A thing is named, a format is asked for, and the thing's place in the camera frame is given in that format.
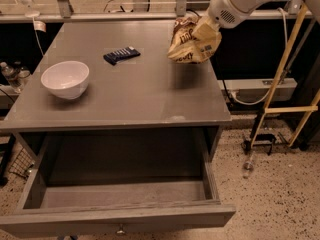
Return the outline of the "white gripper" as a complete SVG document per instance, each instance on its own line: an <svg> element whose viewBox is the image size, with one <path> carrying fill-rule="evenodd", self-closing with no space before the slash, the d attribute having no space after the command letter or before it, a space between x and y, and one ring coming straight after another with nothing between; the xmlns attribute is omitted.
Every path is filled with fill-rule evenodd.
<svg viewBox="0 0 320 240"><path fill-rule="evenodd" d="M248 14L236 8L231 0L210 0L208 15L210 18L201 18L192 32L199 40L217 39L220 36L219 25L231 29L248 17Z"/></svg>

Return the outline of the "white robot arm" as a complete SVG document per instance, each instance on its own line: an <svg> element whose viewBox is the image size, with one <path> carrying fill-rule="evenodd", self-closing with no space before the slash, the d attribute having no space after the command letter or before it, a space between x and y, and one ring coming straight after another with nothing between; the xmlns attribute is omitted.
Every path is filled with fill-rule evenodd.
<svg viewBox="0 0 320 240"><path fill-rule="evenodd" d="M231 29L247 20L259 6L272 0L210 0L203 17L192 34L199 40L211 39L220 28ZM320 0L304 0L315 19L320 22Z"/></svg>

